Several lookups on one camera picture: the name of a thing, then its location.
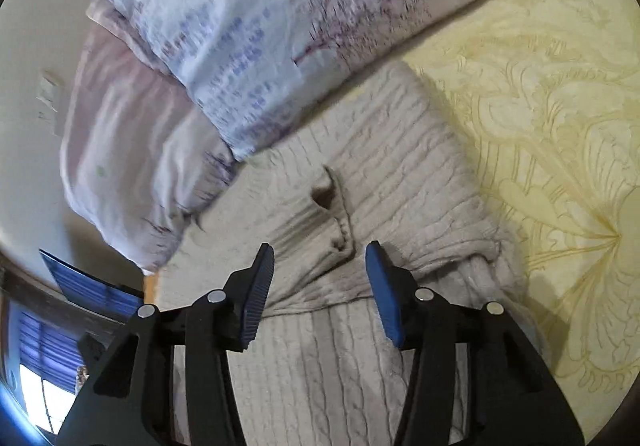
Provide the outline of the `beige cable-knit sweater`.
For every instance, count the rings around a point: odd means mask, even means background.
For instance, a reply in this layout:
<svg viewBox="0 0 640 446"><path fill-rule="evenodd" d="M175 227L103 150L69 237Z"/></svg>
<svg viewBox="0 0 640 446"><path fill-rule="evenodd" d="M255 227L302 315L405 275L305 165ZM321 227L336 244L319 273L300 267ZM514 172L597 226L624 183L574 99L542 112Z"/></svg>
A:
<svg viewBox="0 0 640 446"><path fill-rule="evenodd" d="M442 95L391 62L250 157L160 271L157 303L182 307L273 247L257 338L229 359L248 444L392 442L410 355L383 333L371 241L451 303L502 303L542 347L514 240L480 195Z"/></svg>

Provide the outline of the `blue floral pillow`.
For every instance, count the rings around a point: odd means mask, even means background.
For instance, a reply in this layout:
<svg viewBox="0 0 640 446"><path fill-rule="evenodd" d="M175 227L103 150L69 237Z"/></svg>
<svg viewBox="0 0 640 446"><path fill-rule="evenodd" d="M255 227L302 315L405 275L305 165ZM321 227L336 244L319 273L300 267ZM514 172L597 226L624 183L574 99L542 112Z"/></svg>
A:
<svg viewBox="0 0 640 446"><path fill-rule="evenodd" d="M236 158L475 0L93 0L88 17L176 78Z"/></svg>

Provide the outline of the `window with blue blinds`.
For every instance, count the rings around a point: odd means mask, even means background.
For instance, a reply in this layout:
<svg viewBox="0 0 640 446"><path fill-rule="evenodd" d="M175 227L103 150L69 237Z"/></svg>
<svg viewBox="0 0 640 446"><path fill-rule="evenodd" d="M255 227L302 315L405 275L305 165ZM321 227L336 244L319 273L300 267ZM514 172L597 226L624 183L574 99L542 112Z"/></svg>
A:
<svg viewBox="0 0 640 446"><path fill-rule="evenodd" d="M48 286L1 258L1 441L21 434L55 441L86 367L83 336L111 343L143 301L140 289L104 281L51 253L39 252L53 275Z"/></svg>

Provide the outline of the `pink floral pillow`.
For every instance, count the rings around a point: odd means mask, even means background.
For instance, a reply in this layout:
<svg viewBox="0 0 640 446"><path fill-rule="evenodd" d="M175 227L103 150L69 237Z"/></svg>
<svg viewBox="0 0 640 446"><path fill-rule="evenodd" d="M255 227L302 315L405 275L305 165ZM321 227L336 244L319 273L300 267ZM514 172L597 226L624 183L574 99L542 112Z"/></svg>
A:
<svg viewBox="0 0 640 446"><path fill-rule="evenodd" d="M155 273L230 185L235 161L178 81L96 25L77 68L60 172L73 211Z"/></svg>

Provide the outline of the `white wall switch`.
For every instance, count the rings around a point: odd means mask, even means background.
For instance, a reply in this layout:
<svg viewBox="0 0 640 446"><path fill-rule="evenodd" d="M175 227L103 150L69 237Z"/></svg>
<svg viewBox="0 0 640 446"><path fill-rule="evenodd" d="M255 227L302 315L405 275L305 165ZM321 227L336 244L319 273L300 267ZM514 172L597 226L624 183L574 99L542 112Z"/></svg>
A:
<svg viewBox="0 0 640 446"><path fill-rule="evenodd" d="M49 126L51 132L62 136L64 125L64 100L66 92L55 76L41 70L36 94L37 118Z"/></svg>

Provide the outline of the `yellow patterned bedsheet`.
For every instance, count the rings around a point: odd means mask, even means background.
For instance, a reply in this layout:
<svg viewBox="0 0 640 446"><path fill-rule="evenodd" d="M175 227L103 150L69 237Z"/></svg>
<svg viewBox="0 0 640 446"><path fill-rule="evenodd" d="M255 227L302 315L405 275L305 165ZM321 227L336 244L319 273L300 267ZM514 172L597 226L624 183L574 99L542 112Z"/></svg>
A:
<svg viewBox="0 0 640 446"><path fill-rule="evenodd" d="M485 0L406 62L442 88L518 239L552 370L593 438L639 372L639 7Z"/></svg>

